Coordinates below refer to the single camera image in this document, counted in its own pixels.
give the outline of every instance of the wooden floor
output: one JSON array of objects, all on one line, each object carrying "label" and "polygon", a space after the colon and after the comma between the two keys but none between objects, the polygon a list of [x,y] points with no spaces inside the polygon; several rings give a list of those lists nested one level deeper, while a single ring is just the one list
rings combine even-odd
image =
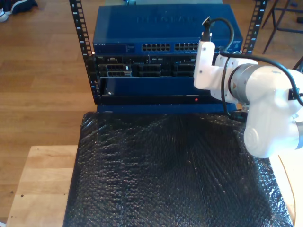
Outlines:
[{"label": "wooden floor", "polygon": [[[82,0],[92,39],[97,6]],[[38,0],[38,9],[0,24],[0,221],[6,222],[28,151],[34,145],[76,145],[82,116],[96,107],[68,0]],[[253,0],[226,0],[246,36]],[[287,13],[283,26],[295,23]],[[255,54],[269,38],[260,32]],[[303,35],[277,32],[266,56],[292,68],[303,54]]]}]

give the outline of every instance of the black rack rail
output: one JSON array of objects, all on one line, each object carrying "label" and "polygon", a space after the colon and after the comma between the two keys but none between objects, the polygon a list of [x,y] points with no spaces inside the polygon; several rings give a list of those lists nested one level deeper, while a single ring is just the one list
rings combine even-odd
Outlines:
[{"label": "black rack rail", "polygon": [[[87,27],[85,23],[82,2],[81,0],[69,1],[94,102],[95,104],[100,104],[101,93],[97,79],[98,71],[94,61],[94,54],[90,46],[89,34],[87,32]],[[249,30],[242,51],[243,54],[252,54],[260,29],[260,24],[264,16],[266,5],[267,0],[256,0],[256,5],[252,14]]]},{"label": "black rack rail", "polygon": [[70,0],[72,17],[76,26],[77,36],[82,51],[84,64],[86,67],[87,76],[89,78],[89,84],[91,92],[94,98],[95,104],[98,104],[101,100],[99,84],[97,79],[97,71],[93,59],[93,53],[89,42],[89,34],[85,23],[83,8],[81,0]]}]

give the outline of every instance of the black bubble wrap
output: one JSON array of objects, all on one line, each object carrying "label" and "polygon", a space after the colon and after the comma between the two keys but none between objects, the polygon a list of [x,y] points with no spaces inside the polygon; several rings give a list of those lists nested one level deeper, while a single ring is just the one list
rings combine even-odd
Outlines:
[{"label": "black bubble wrap", "polygon": [[242,132],[213,114],[87,113],[63,226],[293,226]]}]

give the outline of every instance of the chair leg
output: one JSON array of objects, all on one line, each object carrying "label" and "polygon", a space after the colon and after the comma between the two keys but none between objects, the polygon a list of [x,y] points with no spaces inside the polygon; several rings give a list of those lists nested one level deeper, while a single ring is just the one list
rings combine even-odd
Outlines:
[{"label": "chair leg", "polygon": [[273,25],[274,25],[274,27],[276,27],[276,16],[275,16],[275,11],[273,11],[272,15],[273,15]]},{"label": "chair leg", "polygon": [[268,13],[267,16],[266,16],[266,19],[265,19],[265,21],[264,21],[262,27],[261,27],[262,29],[264,28],[264,25],[265,25],[266,22],[268,21],[268,19],[269,19],[269,17],[270,17],[270,14],[273,14],[273,13],[275,12],[275,7],[276,7],[276,5],[278,4],[278,2],[279,2],[279,0],[276,0],[276,1],[274,2],[273,7],[270,9],[270,11],[269,11],[269,13]]},{"label": "chair leg", "polygon": [[279,27],[279,24],[280,24],[280,22],[281,22],[281,20],[282,20],[282,18],[283,18],[283,16],[284,16],[284,14],[285,14],[285,12],[286,12],[286,9],[287,9],[287,7],[288,7],[290,1],[291,1],[291,0],[287,0],[287,3],[285,4],[284,9],[283,9],[283,11],[282,11],[282,13],[281,13],[281,15],[280,15],[280,17],[279,17],[277,23],[276,23],[276,27],[274,27],[274,30],[273,30],[273,32],[271,33],[270,38],[269,38],[269,40],[268,40],[268,42],[267,42],[267,44],[266,44],[266,46],[265,46],[265,49],[264,49],[264,51],[263,51],[263,54],[265,54],[265,52],[266,52],[266,50],[267,50],[267,48],[268,48],[268,46],[269,46],[271,40],[273,39],[273,37],[274,37],[274,35],[275,35],[275,33],[276,33],[276,30],[277,30],[277,28]]}]

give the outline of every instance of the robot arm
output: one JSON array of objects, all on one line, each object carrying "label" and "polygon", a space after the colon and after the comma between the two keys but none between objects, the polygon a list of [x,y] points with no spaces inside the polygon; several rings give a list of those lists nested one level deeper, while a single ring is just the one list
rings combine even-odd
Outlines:
[{"label": "robot arm", "polygon": [[[218,56],[212,66],[214,44],[200,41],[194,71],[194,86],[211,90],[221,100],[221,80],[226,57]],[[303,88],[300,72],[289,70],[297,86]],[[249,105],[244,132],[247,151],[256,157],[269,157],[303,146],[303,109],[291,96],[288,77],[273,66],[256,61],[230,58],[226,69],[226,102]]]}]

